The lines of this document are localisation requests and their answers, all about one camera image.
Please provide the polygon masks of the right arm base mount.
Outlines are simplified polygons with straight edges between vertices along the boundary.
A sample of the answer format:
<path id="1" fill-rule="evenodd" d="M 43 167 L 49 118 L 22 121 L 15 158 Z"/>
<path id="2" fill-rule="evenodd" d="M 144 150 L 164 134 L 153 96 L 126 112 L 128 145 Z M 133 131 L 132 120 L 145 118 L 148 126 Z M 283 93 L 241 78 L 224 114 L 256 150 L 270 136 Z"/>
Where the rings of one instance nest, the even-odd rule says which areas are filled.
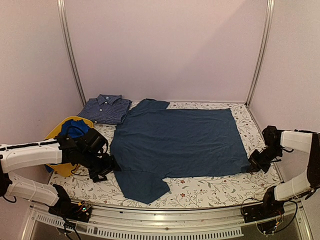
<path id="1" fill-rule="evenodd" d="M 284 202 L 275 199 L 275 186 L 270 187 L 264 194 L 262 201 L 258 204 L 240 206 L 240 213 L 245 223 L 262 221 L 273 217 L 278 220 L 257 224 L 257 229 L 264 235 L 275 234 L 283 220 Z"/>

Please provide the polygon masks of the teal blue t-shirt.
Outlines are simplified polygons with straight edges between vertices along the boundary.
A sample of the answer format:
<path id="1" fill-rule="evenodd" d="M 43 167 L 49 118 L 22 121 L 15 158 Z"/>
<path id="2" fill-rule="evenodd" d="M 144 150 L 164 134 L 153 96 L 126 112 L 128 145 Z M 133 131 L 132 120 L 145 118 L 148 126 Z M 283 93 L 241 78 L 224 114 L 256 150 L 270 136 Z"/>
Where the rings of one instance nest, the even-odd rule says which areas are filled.
<path id="1" fill-rule="evenodd" d="M 117 125 L 110 152 L 125 198 L 150 204 L 166 194 L 166 178 L 244 173 L 247 153 L 230 109 L 170 109 L 144 99 Z"/>

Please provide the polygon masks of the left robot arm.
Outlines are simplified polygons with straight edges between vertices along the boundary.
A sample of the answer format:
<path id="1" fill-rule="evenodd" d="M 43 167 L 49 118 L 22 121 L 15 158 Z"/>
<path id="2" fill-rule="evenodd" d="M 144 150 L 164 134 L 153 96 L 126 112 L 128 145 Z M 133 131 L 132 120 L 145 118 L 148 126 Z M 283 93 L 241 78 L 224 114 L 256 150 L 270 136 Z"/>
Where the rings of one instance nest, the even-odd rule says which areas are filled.
<path id="1" fill-rule="evenodd" d="M 74 205 L 60 185 L 45 185 L 14 173 L 15 170 L 46 164 L 72 164 L 87 168 L 95 182 L 107 180 L 107 174 L 119 171 L 114 156 L 104 152 L 107 139 L 91 128 L 80 137 L 57 136 L 48 140 L 20 145 L 3 145 L 0 149 L 0 195 L 19 197 L 45 204 L 63 216 L 74 213 Z"/>

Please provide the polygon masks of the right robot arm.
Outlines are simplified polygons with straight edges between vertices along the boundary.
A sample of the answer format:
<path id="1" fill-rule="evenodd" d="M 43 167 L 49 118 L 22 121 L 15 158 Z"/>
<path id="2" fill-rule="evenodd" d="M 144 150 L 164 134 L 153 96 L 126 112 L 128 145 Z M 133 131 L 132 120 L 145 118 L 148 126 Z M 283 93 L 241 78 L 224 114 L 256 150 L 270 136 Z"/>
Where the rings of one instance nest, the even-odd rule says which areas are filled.
<path id="1" fill-rule="evenodd" d="M 272 163 L 280 162 L 282 157 L 286 157 L 284 163 L 290 170 L 294 164 L 302 166 L 298 163 L 298 157 L 302 157 L 305 166 L 302 173 L 265 192 L 258 213 L 262 218 L 269 218 L 278 210 L 278 204 L 301 197 L 308 199 L 320 188 L 320 133 L 281 130 L 269 125 L 262 131 L 262 136 L 265 148 L 251 153 L 248 173 L 267 173 Z"/>

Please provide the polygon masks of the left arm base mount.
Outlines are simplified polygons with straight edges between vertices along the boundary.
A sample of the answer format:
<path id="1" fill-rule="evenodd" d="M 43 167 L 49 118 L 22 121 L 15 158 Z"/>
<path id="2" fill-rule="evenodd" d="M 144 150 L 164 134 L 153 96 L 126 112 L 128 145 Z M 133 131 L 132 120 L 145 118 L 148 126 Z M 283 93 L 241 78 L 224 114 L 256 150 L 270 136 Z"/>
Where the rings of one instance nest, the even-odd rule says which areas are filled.
<path id="1" fill-rule="evenodd" d="M 92 205 L 85 201 L 72 203 L 65 189 L 57 184 L 52 185 L 57 191 L 58 201 L 49 206 L 48 212 L 65 219 L 88 223 L 92 213 Z"/>

